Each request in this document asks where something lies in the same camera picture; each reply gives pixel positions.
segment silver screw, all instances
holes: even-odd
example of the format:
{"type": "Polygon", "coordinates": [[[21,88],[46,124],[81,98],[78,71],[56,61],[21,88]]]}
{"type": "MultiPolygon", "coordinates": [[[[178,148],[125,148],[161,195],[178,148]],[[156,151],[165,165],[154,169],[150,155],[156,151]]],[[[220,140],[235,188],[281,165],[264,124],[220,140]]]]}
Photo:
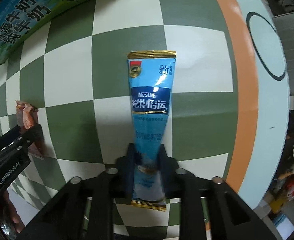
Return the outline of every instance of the silver screw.
{"type": "Polygon", "coordinates": [[[78,184],[80,181],[81,181],[81,178],[80,177],[73,177],[70,180],[70,183],[72,183],[72,184],[78,184]]]}
{"type": "Polygon", "coordinates": [[[109,168],[107,170],[108,174],[117,174],[118,173],[118,169],[117,168],[109,168]]]}
{"type": "Polygon", "coordinates": [[[176,169],[176,173],[179,175],[185,175],[187,173],[187,171],[183,168],[178,168],[178,169],[176,169]]]}
{"type": "Polygon", "coordinates": [[[220,177],[213,177],[213,178],[212,178],[212,181],[213,181],[214,183],[216,183],[216,184],[221,184],[221,183],[224,182],[224,181],[222,180],[222,178],[220,178],[220,177]]]}

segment brown snack package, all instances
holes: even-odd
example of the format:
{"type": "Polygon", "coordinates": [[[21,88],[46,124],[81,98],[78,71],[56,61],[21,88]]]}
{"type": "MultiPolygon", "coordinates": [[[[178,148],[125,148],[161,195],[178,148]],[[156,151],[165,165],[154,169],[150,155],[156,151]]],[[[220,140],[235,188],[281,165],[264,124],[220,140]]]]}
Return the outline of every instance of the brown snack package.
{"type": "MultiPolygon", "coordinates": [[[[38,124],[38,109],[31,104],[16,100],[17,123],[20,133],[23,134],[29,128],[38,124]]],[[[28,148],[28,153],[43,160],[43,141],[36,141],[28,148]]]]}

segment checkered tablecloth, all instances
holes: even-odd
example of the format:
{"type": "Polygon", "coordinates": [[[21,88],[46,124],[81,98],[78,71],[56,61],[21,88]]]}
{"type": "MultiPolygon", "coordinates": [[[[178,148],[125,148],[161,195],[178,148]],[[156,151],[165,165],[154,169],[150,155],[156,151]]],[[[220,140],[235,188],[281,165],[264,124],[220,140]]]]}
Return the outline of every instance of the checkered tablecloth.
{"type": "MultiPolygon", "coordinates": [[[[97,176],[133,142],[126,55],[177,51],[167,153],[196,176],[226,177],[238,85],[231,38],[217,0],[90,0],[44,25],[0,65],[0,135],[17,124],[15,100],[39,109],[45,160],[12,184],[39,210],[72,177],[97,176]]],[[[179,200],[166,212],[115,201],[115,232],[179,233],[179,200]]]]}

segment blue and white package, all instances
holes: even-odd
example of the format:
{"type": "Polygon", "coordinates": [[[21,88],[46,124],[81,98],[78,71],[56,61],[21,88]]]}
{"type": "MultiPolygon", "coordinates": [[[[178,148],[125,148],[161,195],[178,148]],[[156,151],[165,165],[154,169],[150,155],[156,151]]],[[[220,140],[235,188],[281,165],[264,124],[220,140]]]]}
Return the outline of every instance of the blue and white package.
{"type": "Polygon", "coordinates": [[[166,210],[157,154],[171,104],[176,52],[133,51],[128,54],[135,147],[141,162],[135,167],[131,204],[166,210]]]}

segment nestle packet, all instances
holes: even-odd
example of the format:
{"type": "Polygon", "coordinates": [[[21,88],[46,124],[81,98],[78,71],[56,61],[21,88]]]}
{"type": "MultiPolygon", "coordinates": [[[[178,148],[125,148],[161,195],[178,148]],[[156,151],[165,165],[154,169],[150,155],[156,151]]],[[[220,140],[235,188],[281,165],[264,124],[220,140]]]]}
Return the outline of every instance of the nestle packet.
{"type": "Polygon", "coordinates": [[[157,155],[171,102],[176,52],[132,51],[128,54],[135,147],[140,155],[134,173],[131,204],[166,210],[157,155]]]}
{"type": "MultiPolygon", "coordinates": [[[[20,133],[23,134],[29,128],[38,124],[38,109],[31,104],[16,100],[17,124],[20,126],[20,133]]],[[[36,141],[28,147],[28,153],[43,160],[42,141],[36,141]]]]}

